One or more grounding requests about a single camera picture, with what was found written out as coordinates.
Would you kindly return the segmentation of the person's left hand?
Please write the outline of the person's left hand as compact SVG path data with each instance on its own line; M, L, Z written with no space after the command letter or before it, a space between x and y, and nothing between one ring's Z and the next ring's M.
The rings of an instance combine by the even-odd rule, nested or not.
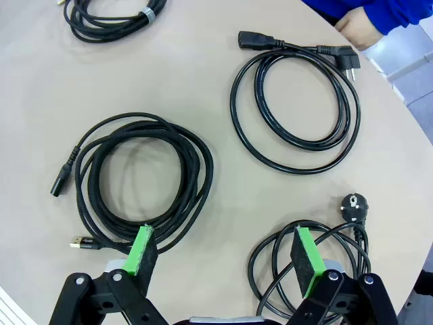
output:
M384 37L371 23L362 7L352 9L345 14L336 23L335 29L359 51L369 49Z

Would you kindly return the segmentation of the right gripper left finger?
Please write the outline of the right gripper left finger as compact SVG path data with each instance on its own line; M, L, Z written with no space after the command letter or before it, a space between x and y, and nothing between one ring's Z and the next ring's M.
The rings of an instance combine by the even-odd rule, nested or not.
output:
M166 324L147 298L158 258L153 227L141 226L125 260L109 263L98 278L70 274L55 304L50 324L102 324L109 313L121 313L128 324Z

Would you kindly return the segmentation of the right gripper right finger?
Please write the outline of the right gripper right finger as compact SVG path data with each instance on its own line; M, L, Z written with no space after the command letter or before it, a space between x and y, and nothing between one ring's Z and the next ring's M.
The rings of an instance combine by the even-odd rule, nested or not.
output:
M290 252L304 298L289 324L323 324L329 313L347 324L397 324L382 279L373 273L357 279L328 269L306 227L297 227Z

